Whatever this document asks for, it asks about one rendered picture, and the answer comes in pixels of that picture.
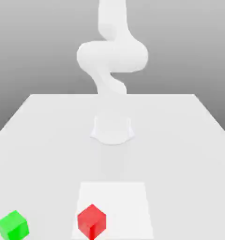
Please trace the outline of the small red cube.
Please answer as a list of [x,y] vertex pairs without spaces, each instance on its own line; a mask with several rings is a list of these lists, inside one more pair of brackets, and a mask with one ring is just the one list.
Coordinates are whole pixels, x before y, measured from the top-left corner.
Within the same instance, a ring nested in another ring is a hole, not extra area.
[[91,204],[77,215],[77,224],[89,240],[95,240],[106,229],[106,214]]

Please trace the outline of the small green cube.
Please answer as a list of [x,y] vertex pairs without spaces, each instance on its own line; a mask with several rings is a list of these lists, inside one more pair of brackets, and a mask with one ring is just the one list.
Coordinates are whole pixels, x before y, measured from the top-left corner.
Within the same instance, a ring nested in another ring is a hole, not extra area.
[[0,219],[0,235],[4,240],[23,240],[29,233],[26,218],[16,210]]

